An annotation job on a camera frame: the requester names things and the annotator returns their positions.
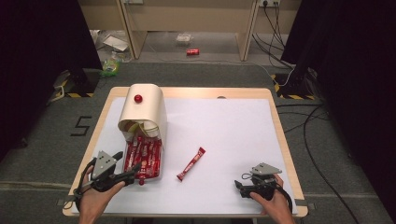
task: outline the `red candy bar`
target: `red candy bar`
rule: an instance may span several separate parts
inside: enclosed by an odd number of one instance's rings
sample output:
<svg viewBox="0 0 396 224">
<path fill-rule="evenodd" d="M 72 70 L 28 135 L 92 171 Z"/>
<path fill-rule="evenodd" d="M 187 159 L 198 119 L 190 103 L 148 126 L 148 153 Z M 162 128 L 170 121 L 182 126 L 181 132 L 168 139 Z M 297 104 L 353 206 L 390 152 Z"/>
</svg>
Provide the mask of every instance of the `red candy bar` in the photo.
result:
<svg viewBox="0 0 396 224">
<path fill-rule="evenodd" d="M 205 150 L 203 148 L 199 148 L 198 153 L 195 157 L 190 161 L 190 163 L 184 168 L 184 171 L 177 175 L 177 178 L 180 181 L 183 181 L 184 175 L 191 169 L 191 167 L 205 154 Z"/>
</svg>

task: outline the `hand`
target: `hand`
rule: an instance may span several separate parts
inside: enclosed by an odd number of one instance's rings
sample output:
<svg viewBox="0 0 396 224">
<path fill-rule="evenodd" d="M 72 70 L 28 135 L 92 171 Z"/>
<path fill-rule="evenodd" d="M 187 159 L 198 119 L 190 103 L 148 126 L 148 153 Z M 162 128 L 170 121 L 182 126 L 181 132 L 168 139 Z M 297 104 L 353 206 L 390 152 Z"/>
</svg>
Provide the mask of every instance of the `hand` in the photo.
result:
<svg viewBox="0 0 396 224">
<path fill-rule="evenodd" d="M 283 188 L 283 180 L 279 175 L 274 174 L 276 182 Z M 295 224 L 294 218 L 288 207 L 285 196 L 279 190 L 274 191 L 271 201 L 265 200 L 260 194 L 250 192 L 250 197 L 262 205 L 262 215 L 270 216 L 278 224 Z"/>
<path fill-rule="evenodd" d="M 93 166 L 91 166 L 84 176 L 83 185 L 89 180 L 88 175 L 92 173 Z M 79 224 L 92 224 L 95 223 L 96 219 L 99 218 L 105 211 L 108 202 L 113 196 L 118 193 L 125 186 L 125 182 L 121 181 L 113 188 L 105 192 L 99 192 L 95 189 L 88 189 L 86 187 L 84 194 L 82 195 L 81 202 L 79 205 Z"/>
</svg>

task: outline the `gray carpet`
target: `gray carpet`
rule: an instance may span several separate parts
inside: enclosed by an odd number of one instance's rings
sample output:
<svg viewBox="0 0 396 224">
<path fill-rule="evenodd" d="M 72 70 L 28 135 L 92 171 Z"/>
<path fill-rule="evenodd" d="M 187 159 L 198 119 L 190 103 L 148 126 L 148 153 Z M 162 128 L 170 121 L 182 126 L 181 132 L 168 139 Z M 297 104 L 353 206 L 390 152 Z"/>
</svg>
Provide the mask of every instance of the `gray carpet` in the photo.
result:
<svg viewBox="0 0 396 224">
<path fill-rule="evenodd" d="M 267 67 L 270 74 L 284 70 Z M 304 145 L 301 124 L 320 100 L 285 100 L 275 96 L 271 78 L 257 65 L 203 63 L 123 63 L 115 77 L 101 78 L 92 98 L 63 98 L 50 104 L 27 136 L 28 146 L 11 150 L 0 164 L 0 223 L 78 223 L 57 205 L 68 192 L 112 87 L 154 83 L 173 87 L 244 87 L 272 91 L 291 156 L 309 204 L 304 223 L 353 223 L 351 215 L 318 174 Z M 306 142 L 321 172 L 341 194 L 360 223 L 392 223 L 359 165 L 348 157 L 341 136 L 323 106 L 306 125 Z M 90 126 L 84 133 L 75 128 Z M 58 184 L 52 187 L 5 185 L 4 181 Z M 98 223 L 124 223 L 102 217 Z M 260 219 L 259 223 L 272 223 Z"/>
</svg>

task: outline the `black curtain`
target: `black curtain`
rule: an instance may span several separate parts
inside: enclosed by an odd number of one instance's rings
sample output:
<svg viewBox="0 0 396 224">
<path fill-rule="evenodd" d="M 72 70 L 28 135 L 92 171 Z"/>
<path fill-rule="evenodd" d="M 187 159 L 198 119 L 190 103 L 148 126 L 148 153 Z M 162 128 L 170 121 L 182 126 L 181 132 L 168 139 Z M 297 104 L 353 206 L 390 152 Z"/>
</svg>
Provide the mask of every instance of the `black curtain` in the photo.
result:
<svg viewBox="0 0 396 224">
<path fill-rule="evenodd" d="M 282 59 L 317 70 L 340 134 L 396 221 L 396 1 L 303 0 Z"/>
<path fill-rule="evenodd" d="M 0 160 L 34 125 L 62 71 L 101 68 L 77 0 L 1 1 Z"/>
</svg>

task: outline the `red can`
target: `red can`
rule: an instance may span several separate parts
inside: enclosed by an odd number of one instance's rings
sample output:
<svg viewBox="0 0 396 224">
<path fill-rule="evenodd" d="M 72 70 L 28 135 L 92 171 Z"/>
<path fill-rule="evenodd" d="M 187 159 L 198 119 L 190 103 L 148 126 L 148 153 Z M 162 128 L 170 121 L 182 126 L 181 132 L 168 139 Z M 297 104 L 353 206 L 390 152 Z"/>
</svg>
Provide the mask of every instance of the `red can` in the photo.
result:
<svg viewBox="0 0 396 224">
<path fill-rule="evenodd" d="M 187 55 L 198 55 L 199 49 L 187 49 Z"/>
</svg>

